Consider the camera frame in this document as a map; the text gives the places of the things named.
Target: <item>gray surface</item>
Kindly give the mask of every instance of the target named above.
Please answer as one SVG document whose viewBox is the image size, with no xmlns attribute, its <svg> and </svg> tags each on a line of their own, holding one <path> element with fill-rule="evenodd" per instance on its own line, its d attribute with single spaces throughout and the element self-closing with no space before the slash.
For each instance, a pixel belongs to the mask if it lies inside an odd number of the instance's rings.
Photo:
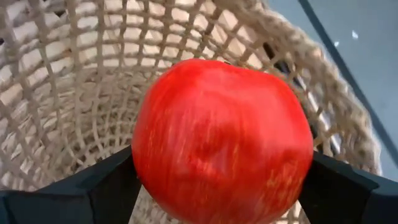
<svg viewBox="0 0 398 224">
<path fill-rule="evenodd" d="M 309 0 L 315 14 L 334 42 L 354 79 L 398 145 L 398 1 Z M 271 8 L 322 43 L 296 0 L 269 0 Z M 354 39 L 352 31 L 358 34 Z M 398 167 L 382 148 L 385 177 L 398 181 Z"/>
</svg>

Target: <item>red apple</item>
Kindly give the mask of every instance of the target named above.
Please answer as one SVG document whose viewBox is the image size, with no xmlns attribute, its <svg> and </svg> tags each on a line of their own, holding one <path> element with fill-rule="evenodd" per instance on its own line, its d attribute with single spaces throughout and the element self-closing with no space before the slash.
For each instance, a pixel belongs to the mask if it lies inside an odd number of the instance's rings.
<svg viewBox="0 0 398 224">
<path fill-rule="evenodd" d="M 313 139 L 277 77 L 213 60 L 174 65 L 147 92 L 132 139 L 140 180 L 189 223 L 269 223 L 297 200 Z"/>
</svg>

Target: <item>woven basket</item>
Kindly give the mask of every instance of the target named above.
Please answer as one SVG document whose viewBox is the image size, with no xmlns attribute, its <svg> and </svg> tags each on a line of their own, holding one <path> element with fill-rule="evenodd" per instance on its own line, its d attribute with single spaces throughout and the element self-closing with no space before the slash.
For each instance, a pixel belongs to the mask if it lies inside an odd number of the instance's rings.
<svg viewBox="0 0 398 224">
<path fill-rule="evenodd" d="M 2 0 L 0 29 L 2 189 L 39 189 L 128 146 L 148 86 L 192 57 L 283 78 L 314 150 L 381 174 L 368 112 L 319 46 L 260 2 Z M 296 204 L 279 222 L 308 220 Z M 179 221 L 142 189 L 131 223 Z"/>
</svg>

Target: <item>black plastic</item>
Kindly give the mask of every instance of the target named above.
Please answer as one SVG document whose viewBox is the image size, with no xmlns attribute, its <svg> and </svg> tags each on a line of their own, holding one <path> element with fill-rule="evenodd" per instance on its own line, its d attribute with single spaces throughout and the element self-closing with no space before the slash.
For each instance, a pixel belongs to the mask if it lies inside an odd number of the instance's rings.
<svg viewBox="0 0 398 224">
<path fill-rule="evenodd" d="M 312 224 L 398 223 L 398 183 L 314 152 L 299 198 Z"/>
<path fill-rule="evenodd" d="M 141 183 L 131 147 L 36 192 L 0 192 L 1 224 L 127 224 Z"/>
</svg>

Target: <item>apple skin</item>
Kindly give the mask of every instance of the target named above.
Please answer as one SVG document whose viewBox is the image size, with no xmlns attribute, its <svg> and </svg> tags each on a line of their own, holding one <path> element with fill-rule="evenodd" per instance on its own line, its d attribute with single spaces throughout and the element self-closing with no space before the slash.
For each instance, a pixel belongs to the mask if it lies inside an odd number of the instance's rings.
<svg viewBox="0 0 398 224">
<path fill-rule="evenodd" d="M 138 178 L 188 223 L 270 223 L 297 200 L 313 156 L 301 105 L 279 78 L 215 60 L 165 72 L 137 117 Z"/>
</svg>

